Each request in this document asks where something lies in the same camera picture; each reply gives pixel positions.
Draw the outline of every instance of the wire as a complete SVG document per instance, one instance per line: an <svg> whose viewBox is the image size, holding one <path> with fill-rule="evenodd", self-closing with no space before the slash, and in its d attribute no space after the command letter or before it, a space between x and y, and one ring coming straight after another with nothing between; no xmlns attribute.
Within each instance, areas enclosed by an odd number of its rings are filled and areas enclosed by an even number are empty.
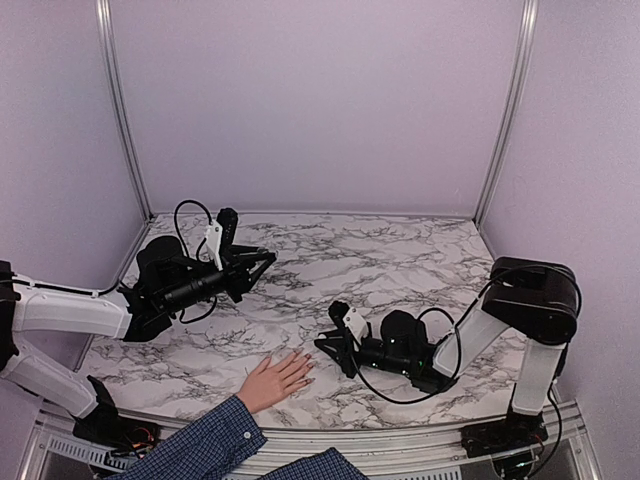
<svg viewBox="0 0 640 480"><path fill-rule="evenodd" d="M462 365L462 340L460 339L460 332L458 331L458 325L465 319L465 317L467 315L469 315L469 312L471 311L471 308L473 307L473 305L475 305L475 302L472 303L472 305L467 308L467 311L464 312L464 315L460 318L460 321L458 323L455 322L455 320L453 319L453 317L451 316L451 314L449 314L449 312L447 312L446 310L443 310L440 307L431 307L428 308L427 310L425 310L424 312L422 312L420 315L418 315L418 319L421 319L424 315L426 315L429 312L440 312L443 315L445 315L449 321L451 322L451 324L453 325L453 331L456 335L456 343L458 345L458 361L456 363L456 369L453 372L453 375L451 376L451 378L449 379L449 381L443 385L442 387L440 387L437 391L430 393L429 395L425 395L424 397L420 397L420 398L414 398L413 400L396 400L394 398L388 397L386 396L384 393L379 392L378 390L376 390L368 381L366 378L364 378L364 375L362 375L362 372L360 371L360 367L358 366L358 362L356 362L356 359L353 355L353 350L351 350L350 354L351 354L351 361L353 362L353 365L356 369L356 373L358 374L358 377L360 377L360 380L362 380L362 383L364 383L366 385L366 387L371 390L373 393L375 393L377 396L379 396L380 398L382 398L383 400L386 400L387 402L390 403L394 403L396 405L413 405L416 403L420 403L420 402L424 402L426 400L429 400L430 398L435 397L436 395L441 394L442 392L446 391L453 382L455 382L456 380L456 376L458 375L458 373L460 372L460 366Z"/></svg>
<svg viewBox="0 0 640 480"><path fill-rule="evenodd" d="M180 314L180 323L183 325L189 325L190 323L199 322L200 320L203 320L207 318L209 315L211 315L217 306L218 306L218 297L213 297L213 305L211 305L211 308L207 310L207 313L204 313L199 317L192 318L191 320L184 320L184 321L182 320L184 318L184 310L183 310L182 313Z"/></svg>
<svg viewBox="0 0 640 480"><path fill-rule="evenodd" d="M209 211L209 209L205 207L202 203L198 202L197 200L183 200L178 204L178 206L174 210L173 226L176 229L176 233L178 234L178 239L180 240L180 244L182 245L185 255L187 256L187 258L191 258L191 256L189 255L189 249L187 248L187 244L184 241L184 238L182 237L182 232L180 232L180 225L178 225L178 212L180 212L180 209L185 205L196 205L200 207L204 211L204 213L207 214L207 220L209 221L209 225L213 224L213 218L211 217L211 212ZM202 248L205 242L206 242L206 239L203 240L202 243L200 243L200 246L198 247L198 253L196 254L196 258L199 257L200 249Z"/></svg>
<svg viewBox="0 0 640 480"><path fill-rule="evenodd" d="M551 394L551 389L549 389L549 391L547 392L547 398L551 402L551 405L553 406L553 409L556 411L556 415L558 416L558 438L556 439L556 443L553 445L553 449L551 449L549 456L544 459L544 461L540 464L540 466L536 468L531 473L531 475L528 475L528 478L533 478L535 475L540 473L540 470L542 470L547 465L547 463L549 463L551 458L553 458L555 453L558 451L558 447L560 446L560 442L562 441L562 415L560 415L560 409L558 408L558 404L553 399L553 395Z"/></svg>
<svg viewBox="0 0 640 480"><path fill-rule="evenodd" d="M85 295L88 297L93 297L94 293L97 293L98 297L102 297L113 292L116 288L118 288L118 282L107 288L106 290L81 290L79 288L71 288L71 287L63 287L60 285L51 285L48 283L39 283L39 282L27 282L26 280L21 280L19 278L13 278L11 280L0 280L0 284L11 283L13 285L24 285L27 287L34 288L44 288L46 290L54 290L56 292L64 292L64 293L73 293L76 295Z"/></svg>
<svg viewBox="0 0 640 480"><path fill-rule="evenodd" d="M538 445L540 445L540 453L538 454L538 457L542 458L542 455L544 455L544 451L546 450L547 447L544 446L544 442L542 441L539 435L536 435L534 438L538 442Z"/></svg>
<svg viewBox="0 0 640 480"><path fill-rule="evenodd" d="M467 318L467 316L469 316L469 314L471 313L471 310L473 310L473 308L477 305L477 303L480 301L482 296L487 292L487 290L491 287L491 285L493 285L495 282L497 282L501 278L504 278L506 275L508 275L510 273L517 272L517 271L522 271L522 270L531 270L531 269L535 269L535 268L543 268L543 269L546 269L546 270L550 270L550 271L556 272L556 273L562 275L563 277L565 277L567 280L569 280L569 282L571 283L571 285L573 286L573 288L574 288L574 290L576 292L576 297L577 297L576 318L577 318L578 315L580 314L580 311L582 310L582 291L580 290L580 287L578 286L578 283L576 282L575 278L573 278L573 276L571 276L569 273L567 273L567 271L562 270L561 268L558 268L558 267L554 267L553 265L545 265L545 264L541 264L541 263L540 264L520 265L518 267L509 268L508 270L500 272L495 277L491 277L489 279L489 281L484 285L484 287L482 287L482 289L480 290L480 292L478 293L476 298L467 307L467 309L462 314L462 317L460 317L460 320L458 320L457 323L455 322L455 320L453 320L453 317L451 316L451 314L449 312L447 312L446 310L444 310L444 309L442 309L440 307L427 308L425 311L420 313L420 315L418 315L418 320L421 320L422 317L424 315L426 315L427 313L429 313L429 312L440 312L440 313L442 313L453 324L453 331L454 331L454 333L456 335L456 343L457 343L457 347L458 347L458 359L457 359L457 362L456 362L456 368L455 368L453 374L451 375L451 379L445 385L440 387L437 391L435 391L433 393L430 393L429 395L426 395L424 397L416 398L416 399L413 399L413 400L395 400L393 398L390 398L390 397L386 396L385 394L383 394L383 393L379 392L378 390L376 390L367 381L367 379L364 378L364 375L362 375L362 372L360 371L360 367L358 366L358 363L356 362L355 356L353 354L353 349L351 349L351 352L350 352L351 362L353 363L353 365L354 365L354 367L356 369L356 373L358 374L358 377L360 377L360 380L362 380L362 383L364 383L365 386L369 390L371 390L373 393L378 395L380 398L382 398L382 399L384 399L384 400L386 400L386 401L388 401L390 403L394 403L396 405L413 405L415 403L424 402L425 400L429 400L430 398L433 398L436 395L439 395L440 393L446 391L456 381L456 377L460 373L460 367L462 365L462 341L460 339L460 332L458 330L459 325ZM556 408L556 412L558 413L558 416L560 416L560 411L557 408ZM557 445L554 448L554 450L551 452L549 457L555 453L555 449L556 448L557 448ZM536 470L536 472L540 471L540 469L545 465L545 463L543 463L540 466L540 468L538 468Z"/></svg>

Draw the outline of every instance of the white marble surface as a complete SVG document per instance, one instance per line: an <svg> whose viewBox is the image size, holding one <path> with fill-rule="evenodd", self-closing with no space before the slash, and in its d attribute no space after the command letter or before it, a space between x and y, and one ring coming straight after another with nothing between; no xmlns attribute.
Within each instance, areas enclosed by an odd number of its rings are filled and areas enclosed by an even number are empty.
<svg viewBox="0 0 640 480"><path fill-rule="evenodd" d="M194 252L205 218L181 216ZM173 234L160 217L149 239ZM458 317L484 284L492 260L470 221L329 215L241 215L236 243L278 252L278 261L244 301L220 296L211 317L189 326L175 322L143 343L96 338L82 371L105 382L116 404L166 417L195 419L238 390L247 371L267 354L293 348L311 352L315 382L257 416L262 427L348 429L452 422L504 413L522 361L524 343L508 331L448 392L413 406L380 400L349 380L313 340L332 330L334 299L358 307L375 327L394 308L417 315L438 305ZM125 281L133 283L137 268ZM188 318L204 312L196 306ZM427 317L431 339L446 320ZM387 395L422 393L399 375L365 369Z"/></svg>

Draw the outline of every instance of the purple wall panel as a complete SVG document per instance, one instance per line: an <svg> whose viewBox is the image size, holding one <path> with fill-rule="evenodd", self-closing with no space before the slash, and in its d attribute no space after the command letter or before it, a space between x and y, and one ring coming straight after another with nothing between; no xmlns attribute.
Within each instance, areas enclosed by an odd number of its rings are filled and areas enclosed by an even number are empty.
<svg viewBox="0 0 640 480"><path fill-rule="evenodd" d="M153 207L470 216L522 2L112 2Z"/></svg>
<svg viewBox="0 0 640 480"><path fill-rule="evenodd" d="M4 2L0 65L0 258L38 279L108 286L142 219L117 136L94 2ZM67 364L85 339L38 337ZM2 478L15 478L38 405L0 381Z"/></svg>
<svg viewBox="0 0 640 480"><path fill-rule="evenodd" d="M571 266L585 307L560 388L604 478L640 469L640 3L543 0L484 225L498 255Z"/></svg>

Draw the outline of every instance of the shirt cuff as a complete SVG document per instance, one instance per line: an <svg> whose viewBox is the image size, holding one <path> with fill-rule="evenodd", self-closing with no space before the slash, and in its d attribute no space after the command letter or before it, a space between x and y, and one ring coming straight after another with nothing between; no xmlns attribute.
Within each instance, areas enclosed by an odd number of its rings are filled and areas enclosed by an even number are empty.
<svg viewBox="0 0 640 480"><path fill-rule="evenodd" d="M235 445L234 456L237 463L255 455L267 442L245 404L235 395L225 400L215 409L226 420L231 443Z"/></svg>

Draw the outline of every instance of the blue checkered shirt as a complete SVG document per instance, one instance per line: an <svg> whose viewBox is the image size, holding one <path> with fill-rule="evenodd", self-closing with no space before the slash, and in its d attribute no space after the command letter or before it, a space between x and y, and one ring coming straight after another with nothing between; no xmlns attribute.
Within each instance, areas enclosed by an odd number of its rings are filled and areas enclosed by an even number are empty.
<svg viewBox="0 0 640 480"><path fill-rule="evenodd" d="M231 397L109 480L219 480L266 443L238 397ZM367 480L336 449L268 473L262 480Z"/></svg>

